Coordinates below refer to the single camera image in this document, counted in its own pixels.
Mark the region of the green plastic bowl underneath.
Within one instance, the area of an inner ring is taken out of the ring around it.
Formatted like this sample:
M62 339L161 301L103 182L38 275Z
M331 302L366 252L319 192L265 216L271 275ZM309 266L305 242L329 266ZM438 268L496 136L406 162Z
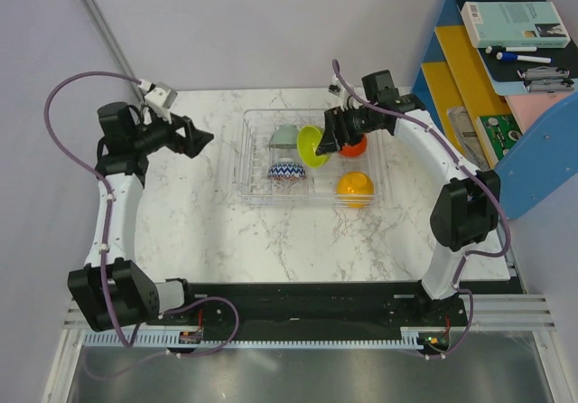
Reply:
M321 167L331 158L330 155L315 154L315 148L319 144L321 136L322 128L314 125L307 125L299 130L297 152L303 162L311 168Z

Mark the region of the yellow plastic bowl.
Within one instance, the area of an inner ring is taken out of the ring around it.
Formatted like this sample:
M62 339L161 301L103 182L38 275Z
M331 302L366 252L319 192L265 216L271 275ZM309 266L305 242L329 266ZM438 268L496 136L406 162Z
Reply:
M374 197L374 183L363 172L345 173L338 181L338 197L352 208L368 206Z

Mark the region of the green ceramic bowl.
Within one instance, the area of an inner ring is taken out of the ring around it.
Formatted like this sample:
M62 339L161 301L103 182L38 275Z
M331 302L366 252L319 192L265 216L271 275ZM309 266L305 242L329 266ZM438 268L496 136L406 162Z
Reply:
M268 147L272 149L292 150L297 147L299 129L296 125L281 125L272 134Z

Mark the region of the red plastic bowl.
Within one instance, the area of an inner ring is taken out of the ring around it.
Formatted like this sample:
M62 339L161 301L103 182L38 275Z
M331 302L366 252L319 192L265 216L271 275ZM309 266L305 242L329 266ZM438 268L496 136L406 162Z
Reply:
M361 140L355 145L344 145L339 154L347 158L356 158L365 153L368 147L368 138L363 135Z

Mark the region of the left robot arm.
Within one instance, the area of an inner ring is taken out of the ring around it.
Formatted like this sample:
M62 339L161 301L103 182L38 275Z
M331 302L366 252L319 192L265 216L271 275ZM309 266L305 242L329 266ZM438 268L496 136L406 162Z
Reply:
M99 108L98 122L98 219L84 266L68 275L73 300L95 332L147 323L165 312L178 324L191 323L199 309L186 295L184 279L155 283L136 264L136 216L149 155L166 148L194 158L214 135L186 116L165 121L152 115L146 122L142 111L125 102Z

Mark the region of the red patterned glass bowl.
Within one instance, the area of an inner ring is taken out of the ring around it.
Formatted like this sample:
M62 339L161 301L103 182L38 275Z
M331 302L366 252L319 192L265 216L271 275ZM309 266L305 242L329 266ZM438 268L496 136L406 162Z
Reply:
M269 167L267 178L276 181L304 180L306 171L302 164L294 161L281 161Z

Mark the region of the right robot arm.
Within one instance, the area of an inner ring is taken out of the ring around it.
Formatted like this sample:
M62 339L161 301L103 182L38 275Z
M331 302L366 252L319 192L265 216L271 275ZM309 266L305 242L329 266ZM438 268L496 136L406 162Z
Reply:
M328 90L340 103L325 111L322 137L313 149L318 156L338 153L385 130L422 161L440 191L430 215L436 246L421 279L424 296L414 301L413 310L420 323L435 324L446 314L443 300L458 292L469 257L487 254L481 245L503 216L500 179L462 156L425 103L414 93L401 94L389 71L369 74L362 87L365 94L360 96L338 71L334 73Z

